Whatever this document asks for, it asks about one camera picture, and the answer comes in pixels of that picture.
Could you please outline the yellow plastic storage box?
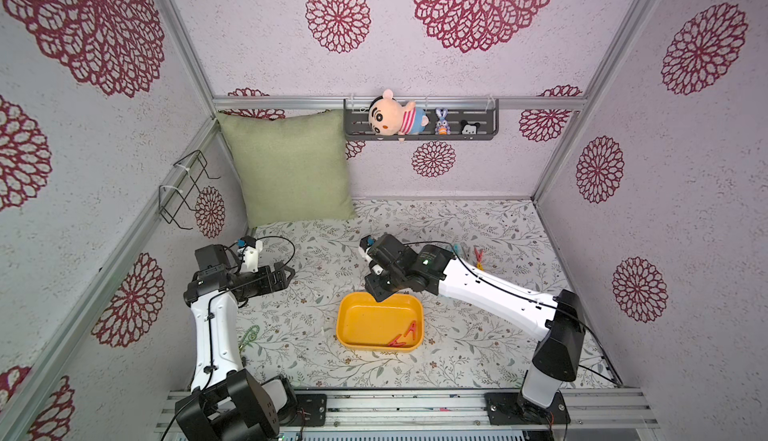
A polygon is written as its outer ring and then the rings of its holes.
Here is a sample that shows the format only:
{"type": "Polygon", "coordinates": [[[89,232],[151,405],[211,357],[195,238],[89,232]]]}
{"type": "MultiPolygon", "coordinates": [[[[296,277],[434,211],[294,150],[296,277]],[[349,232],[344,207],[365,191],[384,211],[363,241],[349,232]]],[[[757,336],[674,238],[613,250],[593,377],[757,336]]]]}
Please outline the yellow plastic storage box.
{"type": "Polygon", "coordinates": [[[348,349],[407,353],[418,348],[424,340],[424,310],[414,296],[394,294],[377,303],[366,292],[348,294],[340,303],[336,338],[348,349]],[[397,335],[402,335],[412,321],[419,323],[417,341],[404,347],[388,347],[397,335]]]}

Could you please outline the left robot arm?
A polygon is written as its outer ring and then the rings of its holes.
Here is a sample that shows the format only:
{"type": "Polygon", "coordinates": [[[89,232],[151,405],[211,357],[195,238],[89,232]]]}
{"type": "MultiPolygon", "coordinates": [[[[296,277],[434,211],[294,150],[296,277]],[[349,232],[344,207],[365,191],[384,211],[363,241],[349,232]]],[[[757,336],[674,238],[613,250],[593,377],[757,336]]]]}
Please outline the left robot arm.
{"type": "Polygon", "coordinates": [[[296,410],[287,378],[256,381],[239,351],[238,310],[286,289],[295,276],[286,262],[261,266],[262,250],[261,238],[244,236],[195,251],[198,270],[183,293],[195,323],[195,371],[171,421],[188,440],[275,440],[280,418],[296,410]]]}

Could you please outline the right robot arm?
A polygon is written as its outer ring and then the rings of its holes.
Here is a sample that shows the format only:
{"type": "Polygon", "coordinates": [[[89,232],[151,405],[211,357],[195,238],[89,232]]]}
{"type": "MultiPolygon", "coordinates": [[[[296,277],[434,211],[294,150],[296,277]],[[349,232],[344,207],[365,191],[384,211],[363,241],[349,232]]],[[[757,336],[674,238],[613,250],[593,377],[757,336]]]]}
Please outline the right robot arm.
{"type": "Polygon", "coordinates": [[[596,339],[578,295],[552,295],[517,286],[470,265],[444,241],[418,242],[420,249],[391,234],[366,236],[358,252],[368,263],[365,290],[375,301],[410,290],[468,303],[515,325],[536,342],[510,414],[530,424],[554,427],[570,422],[557,397],[576,380],[584,339],[596,339]]]}

